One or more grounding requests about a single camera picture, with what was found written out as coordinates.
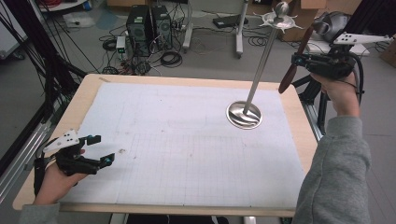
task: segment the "red wire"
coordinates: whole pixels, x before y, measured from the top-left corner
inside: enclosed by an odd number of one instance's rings
[[[40,7],[57,7],[62,3],[62,0],[40,0]]]

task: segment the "propeller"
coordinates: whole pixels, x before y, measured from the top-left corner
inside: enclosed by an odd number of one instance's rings
[[[301,41],[300,47],[298,48],[296,54],[303,54],[304,49],[306,45],[308,44],[308,40],[311,37],[312,33],[314,32],[314,26],[310,26],[304,34],[303,40]],[[292,63],[289,67],[288,72],[286,75],[283,77],[282,81],[280,82],[279,85],[279,93],[283,93],[290,85],[290,83],[293,81],[294,76],[296,75],[297,72],[297,65]]]

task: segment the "gray floor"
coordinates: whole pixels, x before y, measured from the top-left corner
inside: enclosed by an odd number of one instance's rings
[[[125,13],[109,11],[105,7],[94,8],[89,12],[96,24],[91,28],[74,29],[70,31],[78,46],[96,67],[107,63],[105,51],[99,37],[108,35],[110,29],[126,22]],[[194,25],[205,27],[211,24],[211,16],[193,18]],[[249,27],[260,24],[257,18],[249,18]],[[191,50],[182,54],[183,64],[178,68],[156,67],[150,76],[163,77],[196,77],[231,80],[252,80],[263,47],[253,47],[244,38],[244,54],[241,59],[235,55],[234,35],[216,34],[209,31],[194,31]],[[64,44],[72,63],[84,71],[92,71],[88,61],[74,47],[73,43],[64,38]],[[277,40],[262,76],[262,81],[279,82],[290,65],[290,55],[296,49],[288,43]],[[364,123],[364,137],[372,148],[373,166],[368,174],[370,189],[370,212],[373,223],[396,223],[396,179],[393,171],[396,168],[393,158],[396,145],[393,128],[396,121],[396,104],[392,97],[396,95],[396,68],[378,58],[375,49],[369,49],[369,57],[362,59],[365,69],[365,90],[361,105],[361,118]],[[307,72],[299,68],[297,78],[306,76]],[[18,61],[7,59],[0,62],[0,155],[10,147],[12,142],[30,120],[44,101],[44,95],[39,79],[28,59]],[[328,117],[334,116],[329,109]],[[2,223],[17,223],[19,212],[12,209],[12,201],[18,193],[21,184],[27,176],[23,172],[13,190],[0,204]],[[61,223],[108,223],[110,214],[61,213]],[[230,223],[241,223],[240,217],[229,217]],[[275,217],[261,217],[258,223],[279,223]]]

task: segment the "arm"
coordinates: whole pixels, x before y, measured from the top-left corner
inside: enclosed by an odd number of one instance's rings
[[[43,184],[33,204],[24,205],[20,224],[55,224],[60,204],[57,203],[77,182],[87,175],[75,174],[66,176],[53,163],[46,170]]]
[[[370,223],[366,174],[370,148],[362,139],[354,83],[313,75],[329,94],[338,116],[330,119],[297,202],[294,224]]]

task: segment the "wooden table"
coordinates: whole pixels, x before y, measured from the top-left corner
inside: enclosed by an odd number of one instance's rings
[[[136,84],[160,84],[172,86],[199,86],[199,87],[223,87],[250,89],[249,81],[216,80],[216,79],[195,79],[176,77],[125,77],[111,75],[88,75],[82,81],[77,93],[70,105],[67,107],[63,117],[52,134],[52,138],[62,135],[70,129],[79,129],[79,125],[84,120],[96,93],[104,82],[116,83],[136,83]],[[276,91],[278,83],[259,84],[259,90]],[[284,110],[289,122],[290,131],[293,135],[294,143],[298,151],[301,164],[306,173],[310,166],[317,141],[312,133],[308,119],[300,103],[296,90],[291,87],[280,95]],[[13,207],[21,210],[24,204],[32,203],[34,172],[32,171],[19,194],[17,195]],[[258,209],[243,207],[195,207],[195,206],[159,206],[159,205],[130,205],[130,204],[97,204],[97,203],[62,203],[62,211],[79,212],[111,212],[111,213],[151,213],[151,214],[180,214],[180,215],[223,215],[223,216],[271,216],[271,217],[292,217],[294,210],[279,208]]]

